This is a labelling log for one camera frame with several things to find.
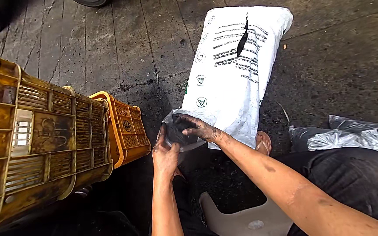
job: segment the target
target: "plastic stool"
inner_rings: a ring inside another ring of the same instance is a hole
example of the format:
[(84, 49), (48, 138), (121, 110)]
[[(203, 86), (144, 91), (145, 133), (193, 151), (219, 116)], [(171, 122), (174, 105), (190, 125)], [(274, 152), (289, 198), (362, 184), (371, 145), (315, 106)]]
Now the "plastic stool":
[(220, 236), (286, 236), (292, 220), (267, 197), (265, 204), (233, 214), (221, 213), (207, 192), (199, 203), (208, 228)]

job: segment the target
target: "concrete ground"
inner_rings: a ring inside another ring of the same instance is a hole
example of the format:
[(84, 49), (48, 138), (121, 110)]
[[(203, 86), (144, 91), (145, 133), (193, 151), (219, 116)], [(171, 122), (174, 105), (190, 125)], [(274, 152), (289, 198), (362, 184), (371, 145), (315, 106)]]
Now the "concrete ground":
[[(113, 0), (100, 9), (72, 0), (16, 4), (0, 32), (0, 56), (81, 94), (104, 90), (139, 106), (152, 144), (163, 117), (181, 106), (184, 91), (178, 86), (189, 77), (205, 14), (225, 6), (283, 6), (294, 15), (260, 110), (260, 129), (273, 142), (271, 156), (290, 149), (277, 102), (295, 126), (325, 127), (329, 114), (378, 122), (377, 0)], [(202, 154), (187, 154), (181, 166), (195, 212), (203, 191), (225, 213), (265, 201), (221, 152), (197, 151)], [(94, 188), (97, 209), (121, 210), (143, 234), (148, 231), (150, 156), (116, 169)]]

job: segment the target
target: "yellow plastic crate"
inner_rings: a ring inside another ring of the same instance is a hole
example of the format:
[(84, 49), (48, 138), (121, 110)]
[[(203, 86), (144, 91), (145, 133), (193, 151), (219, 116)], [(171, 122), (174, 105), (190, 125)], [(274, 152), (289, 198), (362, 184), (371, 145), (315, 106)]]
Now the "yellow plastic crate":
[(151, 144), (145, 134), (139, 107), (119, 102), (104, 91), (89, 97), (108, 102), (110, 156), (115, 168), (150, 153)]
[(107, 110), (0, 59), (0, 224), (110, 176)]

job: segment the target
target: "dirty hand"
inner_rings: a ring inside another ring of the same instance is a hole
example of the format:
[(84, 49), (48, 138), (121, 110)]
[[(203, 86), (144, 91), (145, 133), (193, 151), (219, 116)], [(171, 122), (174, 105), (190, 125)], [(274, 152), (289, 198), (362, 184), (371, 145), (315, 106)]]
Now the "dirty hand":
[(174, 170), (177, 168), (177, 156), (180, 150), (179, 143), (173, 143), (171, 147), (165, 143), (165, 123), (161, 125), (157, 135), (157, 141), (152, 149), (152, 160), (154, 164), (154, 175), (165, 178), (173, 178)]
[(195, 128), (187, 128), (182, 131), (184, 135), (196, 135), (207, 142), (217, 142), (223, 131), (217, 129), (214, 126), (202, 121), (201, 119), (195, 118), (191, 115), (179, 115), (175, 123), (180, 123), (182, 121), (190, 122)]

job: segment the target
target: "skin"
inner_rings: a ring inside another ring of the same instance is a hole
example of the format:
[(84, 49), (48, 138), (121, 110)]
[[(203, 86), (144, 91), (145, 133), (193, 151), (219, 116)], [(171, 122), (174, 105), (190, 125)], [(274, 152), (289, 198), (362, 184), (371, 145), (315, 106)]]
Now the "skin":
[[(256, 151), (200, 119), (181, 115), (176, 122), (183, 120), (192, 122), (196, 127), (183, 130), (183, 134), (216, 143), (308, 235), (378, 235), (378, 220), (334, 200), (295, 170), (267, 156), (263, 145)], [(164, 143), (161, 130), (156, 146)], [(270, 140), (265, 136), (258, 138), (271, 148)], [(182, 234), (171, 185), (174, 169), (177, 168), (177, 145), (173, 144), (175, 152), (153, 153), (154, 189), (157, 189), (153, 193), (153, 235)], [(167, 174), (162, 174), (165, 172), (163, 168), (167, 169)], [(163, 189), (162, 194), (157, 193), (158, 189)]]

